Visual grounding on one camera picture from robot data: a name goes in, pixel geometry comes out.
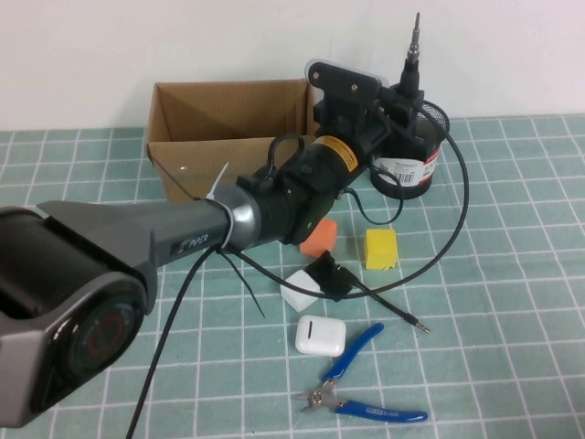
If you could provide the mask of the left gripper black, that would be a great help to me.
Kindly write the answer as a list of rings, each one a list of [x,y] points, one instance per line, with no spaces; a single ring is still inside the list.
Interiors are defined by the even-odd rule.
[[[373,154],[388,146],[414,146],[416,136],[411,122],[416,119],[415,109],[423,101],[423,90],[405,93],[398,86],[364,91],[326,91],[314,105],[314,121],[319,124],[314,142],[323,144],[324,139],[334,137],[357,154]]]

